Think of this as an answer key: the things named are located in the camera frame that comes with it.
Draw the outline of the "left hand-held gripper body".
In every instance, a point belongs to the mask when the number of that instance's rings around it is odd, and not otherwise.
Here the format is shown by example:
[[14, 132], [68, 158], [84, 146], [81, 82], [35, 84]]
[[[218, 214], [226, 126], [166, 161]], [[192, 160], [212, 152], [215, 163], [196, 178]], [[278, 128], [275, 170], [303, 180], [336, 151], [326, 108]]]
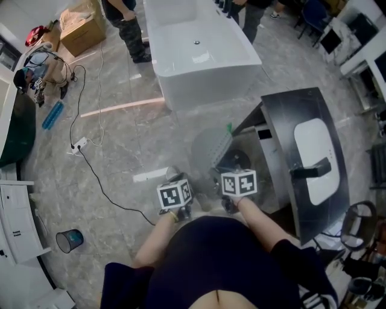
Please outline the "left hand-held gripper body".
[[159, 215], [177, 211], [177, 221], [191, 218], [191, 205], [193, 194], [186, 173], [172, 177], [167, 183], [157, 187], [157, 196], [161, 205]]

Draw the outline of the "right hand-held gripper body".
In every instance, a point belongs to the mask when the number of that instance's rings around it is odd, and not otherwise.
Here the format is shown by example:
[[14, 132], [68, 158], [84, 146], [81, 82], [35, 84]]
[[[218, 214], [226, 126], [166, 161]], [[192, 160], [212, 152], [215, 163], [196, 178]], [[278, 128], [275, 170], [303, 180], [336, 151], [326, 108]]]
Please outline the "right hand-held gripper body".
[[228, 214], [236, 214], [238, 209], [232, 198], [242, 198], [258, 191], [255, 170], [230, 170], [221, 174], [221, 180], [214, 180], [221, 204]]

